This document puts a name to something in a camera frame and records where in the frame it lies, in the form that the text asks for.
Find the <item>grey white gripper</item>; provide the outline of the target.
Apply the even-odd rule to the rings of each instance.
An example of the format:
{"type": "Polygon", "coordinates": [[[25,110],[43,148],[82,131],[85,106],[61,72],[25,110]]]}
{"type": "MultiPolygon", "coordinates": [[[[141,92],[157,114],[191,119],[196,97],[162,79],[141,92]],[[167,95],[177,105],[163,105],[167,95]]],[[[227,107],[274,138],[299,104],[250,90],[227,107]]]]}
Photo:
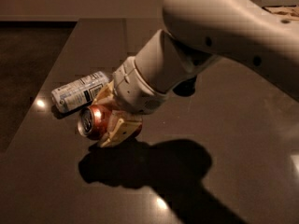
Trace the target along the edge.
{"type": "Polygon", "coordinates": [[[107,132],[98,146],[114,147],[139,135],[143,124],[141,115],[154,113],[167,98],[166,94],[156,91],[144,80],[136,68],[135,58],[128,57],[113,73],[113,81],[107,83],[93,99],[93,105],[113,110],[107,132]]]}

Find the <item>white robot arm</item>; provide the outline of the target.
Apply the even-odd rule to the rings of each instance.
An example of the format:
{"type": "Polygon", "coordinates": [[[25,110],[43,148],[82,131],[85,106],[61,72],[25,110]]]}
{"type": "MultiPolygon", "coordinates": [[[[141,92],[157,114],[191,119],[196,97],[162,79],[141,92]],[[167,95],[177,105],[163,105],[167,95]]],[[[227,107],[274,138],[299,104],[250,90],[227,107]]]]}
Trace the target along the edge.
{"type": "Polygon", "coordinates": [[[299,26],[250,0],[164,0],[164,28],[114,72],[95,98],[110,109],[102,147],[131,136],[167,94],[220,57],[299,95],[299,26]]]}

